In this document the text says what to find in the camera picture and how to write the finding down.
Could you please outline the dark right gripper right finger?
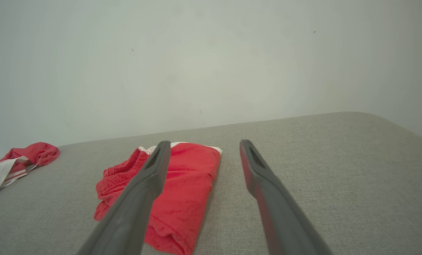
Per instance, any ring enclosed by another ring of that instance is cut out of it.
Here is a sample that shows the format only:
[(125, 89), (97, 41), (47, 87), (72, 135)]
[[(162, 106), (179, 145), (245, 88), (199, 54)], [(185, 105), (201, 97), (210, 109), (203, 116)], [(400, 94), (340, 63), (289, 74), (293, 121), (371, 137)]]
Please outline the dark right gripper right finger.
[(250, 141), (240, 141), (248, 192), (256, 199), (271, 255), (330, 255), (313, 224)]

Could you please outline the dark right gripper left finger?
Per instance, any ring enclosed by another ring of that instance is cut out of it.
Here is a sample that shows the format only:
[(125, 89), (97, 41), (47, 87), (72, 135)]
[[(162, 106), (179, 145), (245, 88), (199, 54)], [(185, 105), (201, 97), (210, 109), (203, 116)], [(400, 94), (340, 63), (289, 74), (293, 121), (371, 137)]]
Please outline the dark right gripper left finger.
[(160, 142), (142, 169), (127, 184), (79, 255), (139, 255), (153, 202), (164, 190), (171, 143)]

